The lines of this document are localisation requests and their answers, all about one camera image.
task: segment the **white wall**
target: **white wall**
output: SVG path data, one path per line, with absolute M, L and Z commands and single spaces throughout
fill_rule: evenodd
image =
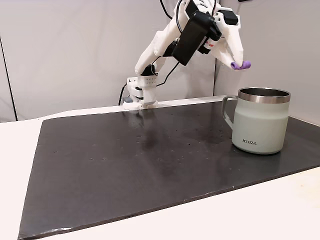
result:
M 164 3 L 173 15 L 177 0 Z M 19 120 L 118 104 L 139 56 L 168 22 L 159 0 L 0 0 Z M 160 81 L 175 63 L 167 60 Z M 212 56 L 197 53 L 158 88 L 158 99 L 212 96 L 214 69 Z
M 15 121 L 2 48 L 0 46 L 0 123 Z
M 236 0 L 221 4 L 239 9 Z M 252 67 L 233 72 L 217 66 L 215 95 L 244 87 L 291 92 L 290 115 L 320 125 L 320 1 L 252 0 L 240 3 L 241 40 Z

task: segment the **black mat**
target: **black mat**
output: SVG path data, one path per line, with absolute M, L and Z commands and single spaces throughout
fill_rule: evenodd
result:
M 231 115 L 235 103 L 228 103 Z M 320 166 L 320 127 L 290 118 L 283 150 L 255 155 L 232 145 L 220 111 L 214 102 L 44 121 L 19 238 L 101 225 Z

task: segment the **white mug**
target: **white mug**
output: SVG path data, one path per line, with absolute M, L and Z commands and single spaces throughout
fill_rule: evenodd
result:
M 238 99 L 233 123 L 226 113 L 229 98 Z M 232 129 L 232 143 L 254 154 L 274 154 L 284 145 L 291 94 L 287 91 L 248 87 L 238 96 L 222 100 L 222 115 Z

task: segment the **purple fingertip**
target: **purple fingertip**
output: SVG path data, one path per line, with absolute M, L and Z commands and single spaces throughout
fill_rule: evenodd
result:
M 242 66 L 239 66 L 238 64 L 236 64 L 235 62 L 232 62 L 231 63 L 231 67 L 234 69 L 234 70 L 242 70 L 242 69 L 248 69 L 251 67 L 251 62 L 250 61 L 244 61 L 242 63 Z

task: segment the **table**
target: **table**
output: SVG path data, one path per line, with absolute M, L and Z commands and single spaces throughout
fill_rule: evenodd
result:
M 222 96 L 164 101 L 159 107 L 217 102 Z M 122 106 L 72 110 L 0 124 L 1 239 L 16 240 L 42 121 L 114 113 Z M 50 240 L 319 239 L 320 167 Z

